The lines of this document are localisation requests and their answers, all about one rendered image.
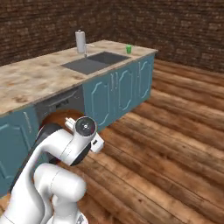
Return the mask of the silver tap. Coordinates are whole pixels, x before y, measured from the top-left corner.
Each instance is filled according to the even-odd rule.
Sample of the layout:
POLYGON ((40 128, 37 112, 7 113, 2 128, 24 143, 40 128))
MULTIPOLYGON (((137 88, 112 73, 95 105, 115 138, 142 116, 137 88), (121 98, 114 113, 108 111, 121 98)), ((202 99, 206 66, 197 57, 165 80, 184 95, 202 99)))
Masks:
POLYGON ((85 52, 84 52, 84 57, 86 58, 88 56, 88 47, 91 46, 91 47, 95 47, 95 45, 92 45, 92 44, 85 44, 85 52))

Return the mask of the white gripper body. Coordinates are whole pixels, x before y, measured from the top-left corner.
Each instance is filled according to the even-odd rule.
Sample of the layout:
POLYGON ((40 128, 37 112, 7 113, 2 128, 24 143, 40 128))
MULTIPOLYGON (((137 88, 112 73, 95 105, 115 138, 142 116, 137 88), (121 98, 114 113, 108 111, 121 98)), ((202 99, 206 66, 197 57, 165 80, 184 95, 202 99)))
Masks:
MULTIPOLYGON (((74 132, 75 120, 72 117, 66 118, 65 125, 72 132, 74 132)), ((96 133, 93 140, 91 141, 90 150, 94 153, 98 153, 103 148, 103 145, 104 145, 104 140, 100 137, 98 133, 96 133)))

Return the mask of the grey sink basin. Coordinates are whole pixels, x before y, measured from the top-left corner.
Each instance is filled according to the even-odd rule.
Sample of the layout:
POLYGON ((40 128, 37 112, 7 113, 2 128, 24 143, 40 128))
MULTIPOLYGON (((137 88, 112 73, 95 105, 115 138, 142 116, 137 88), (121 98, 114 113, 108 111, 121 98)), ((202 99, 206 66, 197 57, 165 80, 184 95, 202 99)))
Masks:
POLYGON ((121 61, 127 60, 128 58, 129 56, 123 56, 117 53, 99 52, 82 59, 68 62, 64 64, 63 67, 85 75, 89 75, 121 61))

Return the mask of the brown round stool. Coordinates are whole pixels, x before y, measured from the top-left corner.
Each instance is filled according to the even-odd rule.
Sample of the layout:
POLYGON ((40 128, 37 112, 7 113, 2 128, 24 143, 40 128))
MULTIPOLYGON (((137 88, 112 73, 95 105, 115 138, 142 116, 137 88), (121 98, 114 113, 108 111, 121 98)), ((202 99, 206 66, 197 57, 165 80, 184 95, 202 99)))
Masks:
POLYGON ((58 110, 58 111, 53 112, 50 115, 48 115, 40 124, 40 128, 42 128, 44 125, 46 125, 48 123, 57 123, 63 129, 70 132, 70 129, 68 129, 67 126, 65 125, 66 118, 73 118, 74 120, 77 120, 78 118, 80 118, 82 116, 84 116, 84 114, 75 109, 58 110))

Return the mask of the white paper towel roll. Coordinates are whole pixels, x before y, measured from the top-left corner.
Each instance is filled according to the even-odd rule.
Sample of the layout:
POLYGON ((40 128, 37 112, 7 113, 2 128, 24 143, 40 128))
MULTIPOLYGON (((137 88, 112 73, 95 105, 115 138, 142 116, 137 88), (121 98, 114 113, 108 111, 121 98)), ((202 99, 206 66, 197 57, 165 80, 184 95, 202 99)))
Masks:
POLYGON ((75 33, 75 39, 76 39, 76 46, 77 46, 77 52, 78 53, 84 53, 85 47, 86 47, 86 36, 85 32, 78 30, 75 33))

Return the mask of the teal cupboard door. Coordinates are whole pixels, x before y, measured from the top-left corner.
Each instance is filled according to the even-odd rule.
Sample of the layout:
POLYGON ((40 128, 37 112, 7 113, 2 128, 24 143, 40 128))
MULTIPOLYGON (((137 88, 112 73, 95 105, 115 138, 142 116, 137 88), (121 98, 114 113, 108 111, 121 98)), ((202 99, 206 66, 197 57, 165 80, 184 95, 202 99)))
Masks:
POLYGON ((85 115, 93 118, 98 130, 113 122, 113 90, 110 75, 94 77, 83 85, 85 115))
POLYGON ((39 122, 33 107, 0 116, 0 198, 8 192, 38 132, 39 122), (32 133, 23 112, 29 116, 32 133))
POLYGON ((136 71, 136 63, 129 63, 115 71, 115 105, 118 117, 128 113, 134 105, 136 71))
POLYGON ((151 90, 154 55, 148 55, 138 61, 137 97, 143 102, 148 99, 151 90))

